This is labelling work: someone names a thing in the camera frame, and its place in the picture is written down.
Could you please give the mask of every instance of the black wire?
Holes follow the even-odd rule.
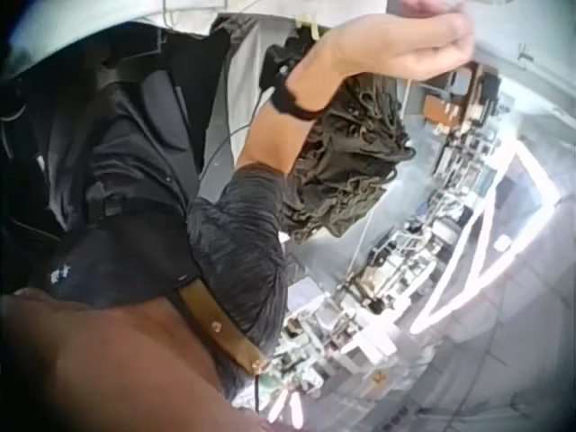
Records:
[[[254,411],[260,413],[260,375],[254,378]]]
[[[224,148],[224,145],[226,143],[228,143],[230,141],[230,139],[234,135],[236,135],[238,132],[243,131],[244,129],[250,127],[250,125],[254,121],[254,118],[256,117],[256,113],[258,111],[258,106],[260,105],[260,102],[262,102],[262,96],[263,96],[263,93],[262,93],[262,91],[260,91],[260,94],[258,95],[258,100],[256,101],[256,106],[254,107],[254,111],[252,112],[252,116],[250,117],[250,122],[248,124],[245,124],[244,126],[240,126],[236,130],[234,130],[232,133],[230,133],[225,139],[222,140],[222,142],[218,145],[216,150],[214,150],[214,152],[211,154],[210,158],[208,159],[208,162],[206,162],[204,164],[204,170],[200,174],[200,184],[202,184],[202,180],[208,174],[208,171],[210,170],[210,167],[212,166],[212,162],[214,162],[214,159],[220,154],[221,150]]]

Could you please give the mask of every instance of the person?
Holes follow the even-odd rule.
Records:
[[[367,15],[323,36],[285,81],[297,105],[324,109],[346,77],[362,72],[423,80],[472,58],[466,16],[431,0],[405,3],[418,18]],[[150,78],[154,85],[146,88]],[[190,322],[203,311],[190,303],[192,314],[183,311],[185,295],[175,300],[171,293],[187,289],[194,283],[188,272],[200,269],[196,280],[224,310],[229,330],[250,349],[272,353],[287,291],[279,203],[313,121],[266,103],[232,179],[217,202],[207,202],[195,196],[194,171],[180,174],[194,155],[182,145],[182,118],[167,108],[174,101],[158,91],[166,89],[163,79],[149,76],[139,93],[108,85],[88,107],[92,120],[74,138],[93,146],[89,175],[71,169],[50,183],[73,179],[51,196],[58,219],[74,231],[48,273],[52,295],[26,288],[3,297],[3,340],[50,412],[71,428],[281,430],[232,408],[229,400],[252,376]],[[147,92],[165,98],[162,110]],[[152,159],[158,162],[143,163]],[[118,196],[137,204],[115,212]],[[86,208],[89,220],[82,220]],[[215,333],[223,333],[216,324]]]

